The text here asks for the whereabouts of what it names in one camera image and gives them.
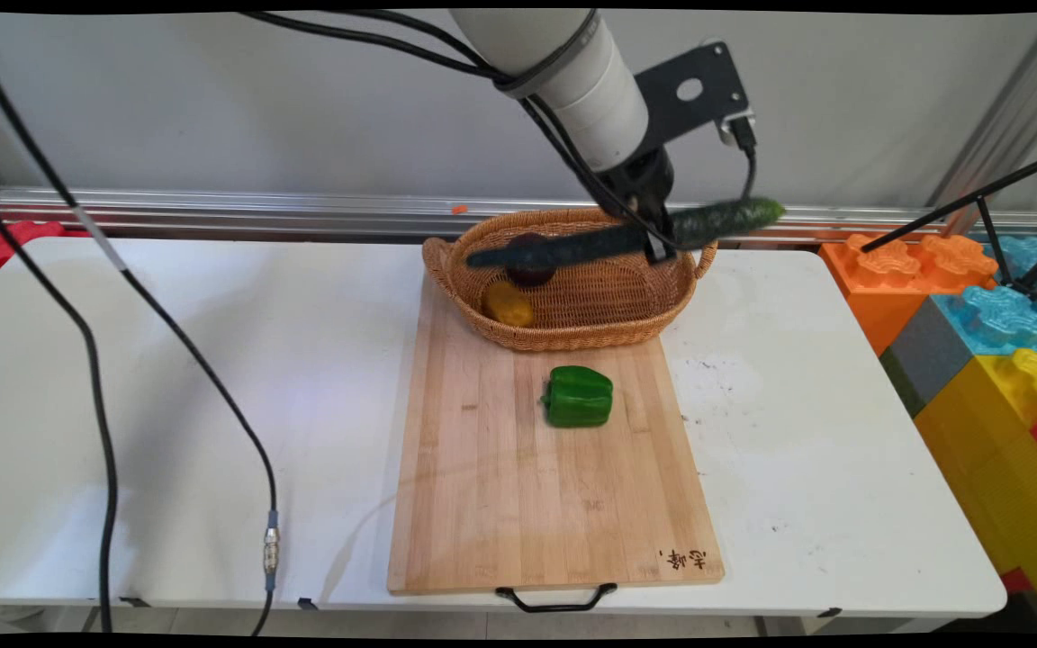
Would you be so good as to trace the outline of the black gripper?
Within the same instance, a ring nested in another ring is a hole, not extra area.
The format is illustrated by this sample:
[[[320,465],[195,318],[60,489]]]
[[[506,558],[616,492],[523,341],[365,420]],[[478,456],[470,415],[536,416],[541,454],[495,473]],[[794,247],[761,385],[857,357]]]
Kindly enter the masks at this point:
[[[646,262],[657,266],[675,261],[678,250],[672,246],[673,219],[665,206],[675,174],[666,148],[647,150],[609,171],[598,172],[597,177],[623,201],[610,205],[611,213],[640,230],[646,226]]]

